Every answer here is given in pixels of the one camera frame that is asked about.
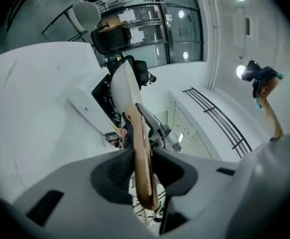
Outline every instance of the black metal railing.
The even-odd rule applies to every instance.
[[[194,88],[183,92],[200,105],[203,108],[203,112],[215,121],[231,142],[232,149],[236,150],[240,158],[252,151],[251,146],[244,138],[243,134],[213,102]]]

